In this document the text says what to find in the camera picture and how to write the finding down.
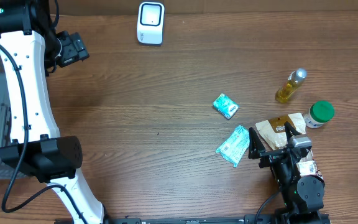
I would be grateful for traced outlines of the yellow oil bottle silver cap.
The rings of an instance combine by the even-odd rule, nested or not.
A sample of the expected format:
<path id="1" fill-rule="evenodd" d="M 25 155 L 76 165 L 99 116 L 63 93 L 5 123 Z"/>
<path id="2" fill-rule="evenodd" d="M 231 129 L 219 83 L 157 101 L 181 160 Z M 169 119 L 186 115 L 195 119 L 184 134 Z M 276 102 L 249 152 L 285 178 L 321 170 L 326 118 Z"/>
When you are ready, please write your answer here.
<path id="1" fill-rule="evenodd" d="M 292 94 L 294 94 L 294 92 L 302 86 L 307 77 L 307 74 L 308 72 L 303 68 L 299 68 L 293 71 L 285 84 L 276 92 L 275 100 L 279 103 L 288 102 Z"/>

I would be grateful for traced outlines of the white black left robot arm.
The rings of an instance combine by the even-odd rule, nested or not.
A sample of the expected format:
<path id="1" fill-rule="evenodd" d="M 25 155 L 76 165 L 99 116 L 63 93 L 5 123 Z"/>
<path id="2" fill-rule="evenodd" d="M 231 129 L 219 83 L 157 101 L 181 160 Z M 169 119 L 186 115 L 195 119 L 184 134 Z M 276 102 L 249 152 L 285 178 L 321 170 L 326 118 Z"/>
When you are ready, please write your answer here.
<path id="1" fill-rule="evenodd" d="M 11 106 L 11 143 L 0 158 L 15 174 L 53 190 L 73 223 L 110 223 L 81 170 L 76 136 L 63 137 L 53 117 L 46 77 L 89 57 L 78 33 L 57 32 L 48 1 L 0 1 L 0 57 Z"/>

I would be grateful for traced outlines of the small teal tissue pack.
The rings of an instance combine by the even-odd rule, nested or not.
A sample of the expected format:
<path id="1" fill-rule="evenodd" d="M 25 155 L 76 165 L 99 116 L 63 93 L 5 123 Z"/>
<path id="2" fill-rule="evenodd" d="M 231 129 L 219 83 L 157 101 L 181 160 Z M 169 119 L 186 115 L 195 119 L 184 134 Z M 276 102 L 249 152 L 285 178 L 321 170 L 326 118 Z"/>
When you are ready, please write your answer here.
<path id="1" fill-rule="evenodd" d="M 214 101 L 213 107 L 226 119 L 231 119 L 239 109 L 239 105 L 224 93 L 221 93 Z"/>

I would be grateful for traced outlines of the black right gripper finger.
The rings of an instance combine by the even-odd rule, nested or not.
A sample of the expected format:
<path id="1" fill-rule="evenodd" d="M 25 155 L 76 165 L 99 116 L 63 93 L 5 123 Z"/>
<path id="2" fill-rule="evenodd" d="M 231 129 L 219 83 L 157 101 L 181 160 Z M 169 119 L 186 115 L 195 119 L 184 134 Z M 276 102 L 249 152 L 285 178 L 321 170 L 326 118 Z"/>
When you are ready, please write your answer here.
<path id="1" fill-rule="evenodd" d="M 287 139 L 290 139 L 293 136 L 301 135 L 288 121 L 284 123 L 285 134 Z"/>
<path id="2" fill-rule="evenodd" d="M 258 134 L 254 128 L 249 128 L 249 159 L 258 159 L 261 157 L 261 154 L 265 152 L 265 147 L 262 144 L 261 140 L 258 137 Z"/>

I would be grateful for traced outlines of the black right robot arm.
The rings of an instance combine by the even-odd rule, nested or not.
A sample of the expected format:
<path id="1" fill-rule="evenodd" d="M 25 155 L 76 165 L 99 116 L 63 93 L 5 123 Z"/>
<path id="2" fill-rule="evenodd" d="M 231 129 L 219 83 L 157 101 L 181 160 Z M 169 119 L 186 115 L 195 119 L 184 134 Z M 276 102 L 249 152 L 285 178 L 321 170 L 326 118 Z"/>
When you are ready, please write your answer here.
<path id="1" fill-rule="evenodd" d="M 278 183 L 278 191 L 271 195 L 255 215 L 245 215 L 245 223 L 327 224 L 329 215 L 319 211 L 324 207 L 324 180 L 316 174 L 301 175 L 296 164 L 311 152 L 310 138 L 299 133 L 289 122 L 284 124 L 287 145 L 283 149 L 266 151 L 256 131 L 249 128 L 249 159 L 259 159 L 259 167 L 269 167 Z M 273 214 L 261 212 L 278 194 L 285 206 Z"/>

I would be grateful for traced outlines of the brown snack package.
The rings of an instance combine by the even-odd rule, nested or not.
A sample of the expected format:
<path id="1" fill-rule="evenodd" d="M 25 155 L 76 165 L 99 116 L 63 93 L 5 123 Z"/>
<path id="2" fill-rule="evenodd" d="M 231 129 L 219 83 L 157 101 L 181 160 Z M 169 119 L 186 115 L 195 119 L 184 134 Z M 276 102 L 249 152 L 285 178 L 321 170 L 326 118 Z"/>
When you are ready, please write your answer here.
<path id="1" fill-rule="evenodd" d="M 283 149 L 287 145 L 285 122 L 289 122 L 299 133 L 306 133 L 306 123 L 301 113 L 286 114 L 255 124 L 259 135 L 273 150 Z M 313 151 L 310 151 L 306 157 L 300 159 L 296 166 L 302 177 L 315 175 L 323 179 L 323 175 L 313 158 Z"/>

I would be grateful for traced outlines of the green lid jar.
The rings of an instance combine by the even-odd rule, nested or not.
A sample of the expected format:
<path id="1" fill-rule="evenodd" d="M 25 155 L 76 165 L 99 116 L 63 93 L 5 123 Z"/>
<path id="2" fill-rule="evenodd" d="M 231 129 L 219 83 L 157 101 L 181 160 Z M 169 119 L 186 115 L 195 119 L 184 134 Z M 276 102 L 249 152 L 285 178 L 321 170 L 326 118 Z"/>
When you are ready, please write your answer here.
<path id="1" fill-rule="evenodd" d="M 328 101 L 317 101 L 303 115 L 306 126 L 309 128 L 319 128 L 335 115 L 334 106 Z"/>

